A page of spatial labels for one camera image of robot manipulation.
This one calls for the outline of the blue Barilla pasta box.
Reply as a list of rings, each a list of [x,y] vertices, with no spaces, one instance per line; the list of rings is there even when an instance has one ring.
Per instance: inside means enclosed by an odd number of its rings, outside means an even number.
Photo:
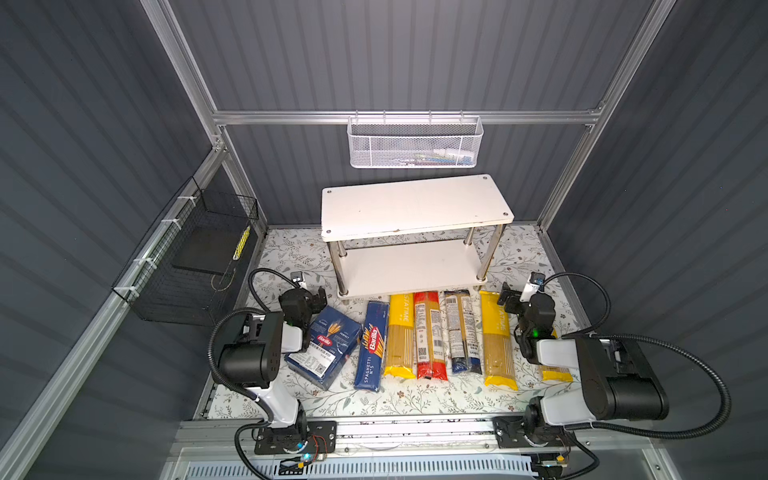
[[[328,390],[358,346],[361,333],[360,323],[326,306],[310,324],[307,348],[287,354],[285,360],[291,370]]]

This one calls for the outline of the dark blue spaghetti bag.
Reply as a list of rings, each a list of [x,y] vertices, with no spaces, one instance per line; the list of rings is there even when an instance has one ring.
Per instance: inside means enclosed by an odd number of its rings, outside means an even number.
[[[482,362],[469,291],[445,291],[444,301],[452,372],[481,374]]]

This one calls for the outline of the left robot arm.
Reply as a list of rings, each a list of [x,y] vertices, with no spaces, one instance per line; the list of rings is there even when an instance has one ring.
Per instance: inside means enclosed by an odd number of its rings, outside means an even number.
[[[256,423],[254,432],[301,450],[310,435],[306,414],[277,376],[285,354],[308,350],[312,318],[327,306],[326,292],[322,287],[315,293],[294,287],[279,296],[279,303],[279,311],[264,305],[243,307],[220,320],[209,340],[208,362],[216,382],[248,398],[264,412],[265,418]],[[247,332],[215,356],[219,331],[237,318],[245,321]]]

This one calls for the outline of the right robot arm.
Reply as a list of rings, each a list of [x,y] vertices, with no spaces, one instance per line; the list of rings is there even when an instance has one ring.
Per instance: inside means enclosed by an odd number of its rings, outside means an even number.
[[[535,397],[524,412],[528,440],[545,444],[569,425],[598,420],[662,420],[669,401],[634,340],[558,339],[555,302],[539,283],[513,290],[504,283],[497,304],[517,317],[513,338],[523,358],[540,367],[577,369],[581,383],[562,397]]]

